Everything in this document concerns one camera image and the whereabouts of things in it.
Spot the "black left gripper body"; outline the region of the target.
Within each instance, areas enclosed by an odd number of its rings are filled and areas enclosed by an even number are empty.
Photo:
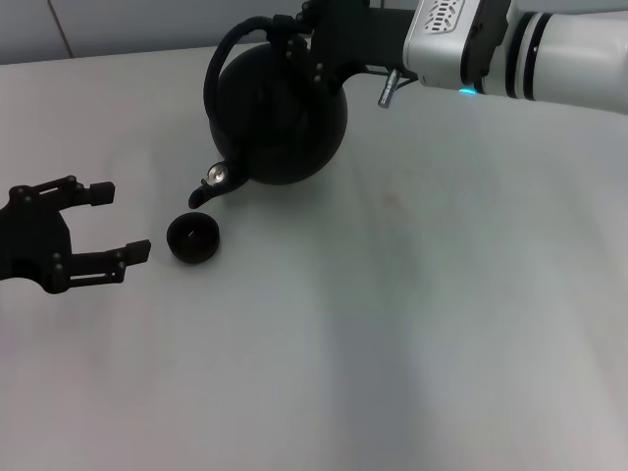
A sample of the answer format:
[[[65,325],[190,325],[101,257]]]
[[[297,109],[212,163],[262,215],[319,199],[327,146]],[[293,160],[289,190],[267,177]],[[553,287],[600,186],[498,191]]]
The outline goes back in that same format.
[[[25,279],[50,294],[70,288],[70,231],[61,211],[70,206],[66,184],[19,185],[0,209],[0,281]]]

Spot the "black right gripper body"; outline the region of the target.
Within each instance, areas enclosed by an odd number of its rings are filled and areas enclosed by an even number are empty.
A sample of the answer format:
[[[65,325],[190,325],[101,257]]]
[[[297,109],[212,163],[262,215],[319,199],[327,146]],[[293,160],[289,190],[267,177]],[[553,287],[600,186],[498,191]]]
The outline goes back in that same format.
[[[372,8],[370,0],[310,0],[306,22],[312,27],[308,60],[314,82],[337,91],[351,77],[379,69],[416,79],[403,64],[413,16],[410,10]]]

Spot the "small black teacup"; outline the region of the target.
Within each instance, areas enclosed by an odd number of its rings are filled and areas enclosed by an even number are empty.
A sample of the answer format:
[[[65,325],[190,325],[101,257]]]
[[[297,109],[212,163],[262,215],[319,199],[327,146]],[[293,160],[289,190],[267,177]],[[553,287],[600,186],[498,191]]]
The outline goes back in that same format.
[[[212,258],[220,246],[220,229],[214,218],[188,212],[167,229],[166,240],[173,255],[183,263],[197,265]]]

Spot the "black round teapot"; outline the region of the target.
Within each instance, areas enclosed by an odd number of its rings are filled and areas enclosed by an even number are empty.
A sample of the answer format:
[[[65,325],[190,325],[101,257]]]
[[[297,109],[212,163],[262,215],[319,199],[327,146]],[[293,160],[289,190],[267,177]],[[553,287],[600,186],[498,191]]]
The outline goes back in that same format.
[[[203,84],[203,103],[222,157],[188,200],[197,209],[248,181],[302,182],[322,170],[347,125],[341,88],[314,91],[290,76],[285,33],[269,34],[271,18],[252,17],[217,46]]]

